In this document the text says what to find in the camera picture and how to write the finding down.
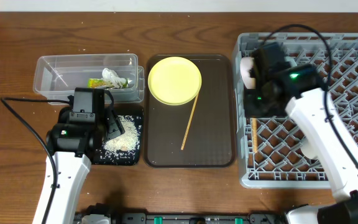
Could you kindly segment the blue bowl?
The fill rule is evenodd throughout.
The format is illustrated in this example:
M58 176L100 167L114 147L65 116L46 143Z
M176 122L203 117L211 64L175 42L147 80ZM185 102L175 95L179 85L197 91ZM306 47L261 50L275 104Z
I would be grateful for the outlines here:
M291 67L296 67L297 63L295 62L295 59L292 57L285 57L285 61L290 64Z

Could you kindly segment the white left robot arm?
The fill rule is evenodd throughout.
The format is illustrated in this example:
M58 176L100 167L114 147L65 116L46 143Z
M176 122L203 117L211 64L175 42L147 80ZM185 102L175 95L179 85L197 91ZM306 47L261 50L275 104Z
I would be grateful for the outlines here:
M106 97L112 97L107 90L76 88L68 106L60 110L46 137L49 156L34 223L72 223L95 152L124 134Z

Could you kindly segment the white tissue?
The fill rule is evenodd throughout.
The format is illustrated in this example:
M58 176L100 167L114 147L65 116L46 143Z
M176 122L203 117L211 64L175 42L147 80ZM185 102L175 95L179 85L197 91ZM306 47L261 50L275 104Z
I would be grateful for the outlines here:
M128 81L126 78L121 78L114 70L105 68L102 71L102 80L111 88L127 88Z

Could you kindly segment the pink bowl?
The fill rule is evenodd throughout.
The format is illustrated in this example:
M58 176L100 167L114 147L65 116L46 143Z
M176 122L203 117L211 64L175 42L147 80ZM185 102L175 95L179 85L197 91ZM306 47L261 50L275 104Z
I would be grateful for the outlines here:
M244 57L240 61L240 72L242 81L247 89L255 88L255 78L251 77L251 70L254 65L254 59L252 57Z

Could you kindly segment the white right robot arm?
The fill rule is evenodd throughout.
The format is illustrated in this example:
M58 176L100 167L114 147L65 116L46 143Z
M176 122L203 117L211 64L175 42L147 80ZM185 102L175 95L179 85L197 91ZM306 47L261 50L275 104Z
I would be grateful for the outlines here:
M328 88L311 64L292 66L276 42L240 60L243 85L251 93L248 117L286 113L319 160L335 203L304 205L285 214L287 223L358 223L358 145L339 117Z

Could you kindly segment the wooden chopstick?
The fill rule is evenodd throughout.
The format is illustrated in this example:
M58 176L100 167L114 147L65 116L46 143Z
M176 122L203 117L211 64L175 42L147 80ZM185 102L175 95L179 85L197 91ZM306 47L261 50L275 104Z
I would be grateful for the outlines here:
M257 143L257 120L252 118L251 120L251 128L252 128L252 148L254 154L258 151L258 143Z
M198 96L199 94L197 94L195 96L195 99L194 99L194 102L193 102L193 106L192 106L192 109L191 109L191 113L190 113L190 117L189 117L189 120L188 120L188 124L186 126L186 131L185 131L185 135L184 135L184 138L183 138L183 142L181 144L181 148L180 150L183 151L184 148L185 148L185 144L186 144L186 140L187 140L187 137L188 137L188 133L189 133L189 130L190 130L190 127L191 127L191 122L193 120L193 115L194 115L194 112L195 112L195 108L196 108L196 104L198 102Z

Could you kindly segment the white green cup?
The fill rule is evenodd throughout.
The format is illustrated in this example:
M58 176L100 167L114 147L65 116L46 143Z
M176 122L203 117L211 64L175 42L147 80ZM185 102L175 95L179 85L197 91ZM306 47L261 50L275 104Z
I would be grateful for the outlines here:
M303 155L305 157L307 157L308 159L313 159L316 160L318 157L314 151L314 149L312 148L312 145L309 143L309 141L307 140L307 138L304 138L301 141L301 152L303 153Z

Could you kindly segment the green snack wrapper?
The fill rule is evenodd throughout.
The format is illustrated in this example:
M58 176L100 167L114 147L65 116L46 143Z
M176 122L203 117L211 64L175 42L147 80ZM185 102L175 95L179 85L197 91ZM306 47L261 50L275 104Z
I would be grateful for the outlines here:
M114 85L111 82L105 81L103 79L90 78L87 82L87 87L108 89L108 88L113 88Z

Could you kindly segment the yellow plate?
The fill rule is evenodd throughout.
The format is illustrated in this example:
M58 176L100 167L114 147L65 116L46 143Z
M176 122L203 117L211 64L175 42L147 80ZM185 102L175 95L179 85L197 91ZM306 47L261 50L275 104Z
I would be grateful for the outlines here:
M189 59L167 57L158 61L148 77L152 96L166 105L183 105L199 93L202 77L199 68Z

